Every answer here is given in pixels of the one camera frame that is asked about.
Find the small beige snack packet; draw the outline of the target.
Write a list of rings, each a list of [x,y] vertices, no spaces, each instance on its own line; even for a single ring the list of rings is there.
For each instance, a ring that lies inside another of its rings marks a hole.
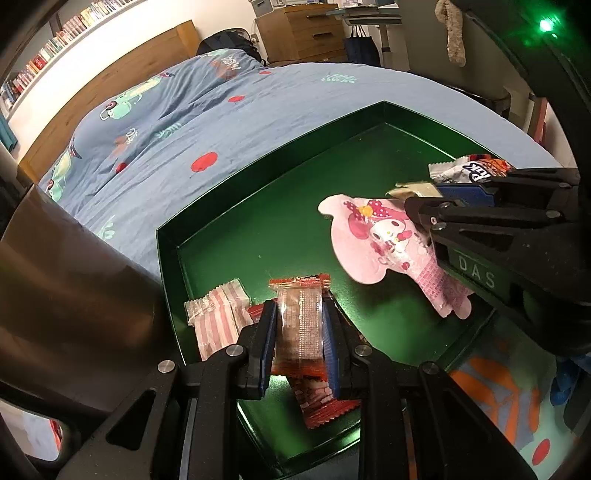
[[[442,194],[438,188],[430,182],[397,183],[393,189],[387,192],[391,198],[406,200],[413,197],[441,198]]]

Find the white blue snack bag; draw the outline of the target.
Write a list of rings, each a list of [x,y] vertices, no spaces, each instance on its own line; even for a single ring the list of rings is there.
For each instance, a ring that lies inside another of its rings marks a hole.
[[[470,154],[454,161],[429,165],[429,174],[435,183],[479,183],[506,177],[514,170],[511,163],[490,154]]]

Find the pink My Melody packet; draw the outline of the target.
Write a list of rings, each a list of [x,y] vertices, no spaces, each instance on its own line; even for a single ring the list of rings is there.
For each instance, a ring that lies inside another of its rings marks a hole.
[[[332,219],[332,250],[353,280],[373,285],[388,271],[406,274],[441,316],[468,318],[472,291],[438,265],[431,240],[400,204],[338,194],[322,200],[318,212]]]

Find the pink striped candy packet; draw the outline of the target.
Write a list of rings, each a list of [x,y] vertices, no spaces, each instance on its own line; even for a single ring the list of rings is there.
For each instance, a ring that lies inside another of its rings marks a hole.
[[[194,329],[202,361],[238,341],[242,329],[253,323],[249,315],[251,306],[252,301],[238,279],[184,303],[187,324]]]

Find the red clear wafer packet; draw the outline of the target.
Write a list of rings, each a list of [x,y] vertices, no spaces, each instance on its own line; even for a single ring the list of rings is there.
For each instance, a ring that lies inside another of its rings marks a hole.
[[[331,287],[327,273],[273,279],[270,289],[279,307],[271,372],[287,378],[308,429],[325,425],[360,403],[338,400],[329,388],[322,338],[322,300]]]

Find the green shallow tray box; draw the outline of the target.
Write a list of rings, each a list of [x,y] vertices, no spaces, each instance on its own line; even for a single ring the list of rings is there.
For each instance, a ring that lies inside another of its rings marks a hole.
[[[329,122],[260,157],[180,210],[156,232],[161,281],[179,354],[199,360],[184,305],[231,280],[254,302],[270,280],[327,273],[332,294],[370,344],[394,360],[456,367],[494,318],[472,298],[469,318],[440,316],[409,277],[356,283],[332,251],[331,195],[382,197],[400,181],[424,180],[431,163],[480,153],[470,136],[389,102]]]

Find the grey green chair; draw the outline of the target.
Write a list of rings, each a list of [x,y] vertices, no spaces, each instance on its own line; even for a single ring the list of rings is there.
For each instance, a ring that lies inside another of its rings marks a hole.
[[[483,29],[452,1],[398,3],[410,71],[457,89],[509,116],[504,56]]]

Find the beige fluffy scarf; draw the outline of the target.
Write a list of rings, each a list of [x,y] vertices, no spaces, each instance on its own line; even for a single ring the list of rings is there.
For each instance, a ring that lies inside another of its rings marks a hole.
[[[450,0],[438,0],[434,10],[437,20],[446,27],[447,52],[450,62],[460,68],[466,65],[463,39],[463,13]]]

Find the dark tote bag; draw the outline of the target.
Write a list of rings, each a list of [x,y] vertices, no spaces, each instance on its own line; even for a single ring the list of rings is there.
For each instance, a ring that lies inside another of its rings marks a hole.
[[[373,38],[360,25],[353,25],[351,35],[344,39],[349,63],[381,67],[381,57]]]

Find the white desk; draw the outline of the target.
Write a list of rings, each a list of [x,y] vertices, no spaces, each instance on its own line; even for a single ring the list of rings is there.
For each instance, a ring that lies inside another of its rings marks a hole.
[[[381,39],[381,57],[385,68],[393,68],[393,56],[389,40],[388,27],[401,25],[402,16],[397,2],[389,4],[363,4],[349,7],[338,7],[325,13],[345,21],[349,26],[377,26]]]

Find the wooden drawer chest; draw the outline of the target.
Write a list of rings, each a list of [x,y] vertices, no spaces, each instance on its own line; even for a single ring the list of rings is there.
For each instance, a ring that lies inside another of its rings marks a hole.
[[[273,66],[305,62],[346,61],[342,20],[329,12],[332,3],[276,8],[256,18],[266,60]]]

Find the black backpack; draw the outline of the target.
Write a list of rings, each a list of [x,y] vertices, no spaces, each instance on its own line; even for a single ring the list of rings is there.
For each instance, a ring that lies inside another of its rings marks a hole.
[[[245,51],[247,55],[256,59],[259,63],[264,63],[259,49],[256,48],[256,44],[252,41],[252,36],[242,28],[224,29],[206,37],[200,41],[197,47],[197,55],[211,53],[220,49],[239,49]]]

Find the blue cartoon duvet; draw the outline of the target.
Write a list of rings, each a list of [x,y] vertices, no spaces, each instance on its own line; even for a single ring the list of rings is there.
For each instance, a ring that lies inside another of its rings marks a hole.
[[[88,230],[157,274],[155,231],[181,208],[290,140],[381,101],[460,131],[515,167],[555,163],[514,124],[424,77],[346,63],[266,68],[221,49],[90,111],[40,185]]]

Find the teal curtain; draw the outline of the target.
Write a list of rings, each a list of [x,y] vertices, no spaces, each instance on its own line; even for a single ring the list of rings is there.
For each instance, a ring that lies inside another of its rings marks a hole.
[[[0,113],[0,140],[9,152],[12,152],[18,145],[18,139],[2,113]]]

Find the row of books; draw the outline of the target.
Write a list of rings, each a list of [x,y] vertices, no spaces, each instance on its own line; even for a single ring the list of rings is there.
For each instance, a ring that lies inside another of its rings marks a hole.
[[[65,1],[35,33],[1,83],[1,110],[7,116],[41,70],[78,36],[131,4],[129,0]]]

